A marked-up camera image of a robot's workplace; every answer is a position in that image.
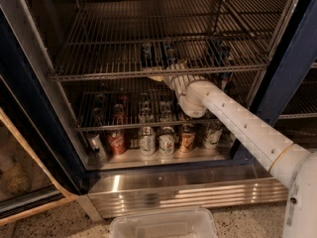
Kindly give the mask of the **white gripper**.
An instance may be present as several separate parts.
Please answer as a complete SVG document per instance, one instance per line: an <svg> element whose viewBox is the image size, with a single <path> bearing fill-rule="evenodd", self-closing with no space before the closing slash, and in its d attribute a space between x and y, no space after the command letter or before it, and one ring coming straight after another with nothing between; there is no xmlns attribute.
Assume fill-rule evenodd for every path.
<svg viewBox="0 0 317 238"><path fill-rule="evenodd" d="M185 96L187 87L190 83L204 80L203 76L193 74L181 74L181 70L185 70L184 63L174 63L169 67L173 75L162 75L163 69L161 66L143 67L142 72L146 77L154 81L163 81L171 90L175 92L175 96Z"/></svg>

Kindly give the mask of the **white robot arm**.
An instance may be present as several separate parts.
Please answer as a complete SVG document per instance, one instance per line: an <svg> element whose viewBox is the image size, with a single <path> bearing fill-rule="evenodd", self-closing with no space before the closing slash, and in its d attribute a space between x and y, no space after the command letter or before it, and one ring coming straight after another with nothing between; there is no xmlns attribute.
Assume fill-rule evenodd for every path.
<svg viewBox="0 0 317 238"><path fill-rule="evenodd" d="M146 67L144 73L173 90L186 115L200 118L211 111L288 189L282 238L317 238L317 153L295 144L206 77L185 73L180 63L167 70Z"/></svg>

